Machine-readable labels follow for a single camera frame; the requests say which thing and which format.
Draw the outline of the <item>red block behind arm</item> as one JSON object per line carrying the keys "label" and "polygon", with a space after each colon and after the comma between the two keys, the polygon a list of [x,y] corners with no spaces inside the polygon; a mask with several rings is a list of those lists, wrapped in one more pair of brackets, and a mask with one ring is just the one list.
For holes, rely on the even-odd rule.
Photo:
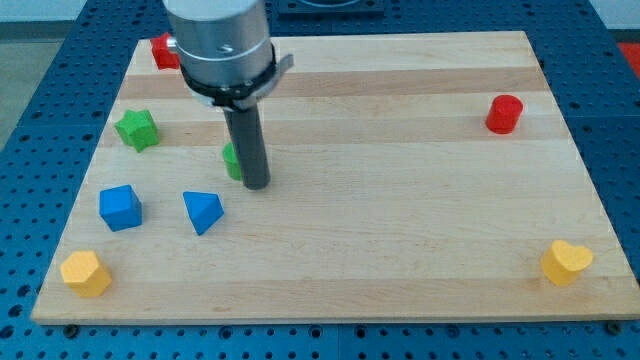
{"label": "red block behind arm", "polygon": [[169,50],[169,38],[170,34],[168,32],[165,32],[160,36],[150,39],[152,56],[155,61],[156,67],[159,70],[180,69],[179,56]]}

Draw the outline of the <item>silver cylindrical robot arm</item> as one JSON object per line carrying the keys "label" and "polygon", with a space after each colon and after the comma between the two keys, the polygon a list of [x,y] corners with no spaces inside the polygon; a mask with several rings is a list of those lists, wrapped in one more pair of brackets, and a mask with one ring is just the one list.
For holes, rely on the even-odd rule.
{"label": "silver cylindrical robot arm", "polygon": [[245,111],[267,97],[294,66],[271,42],[263,0],[164,0],[169,50],[195,97]]}

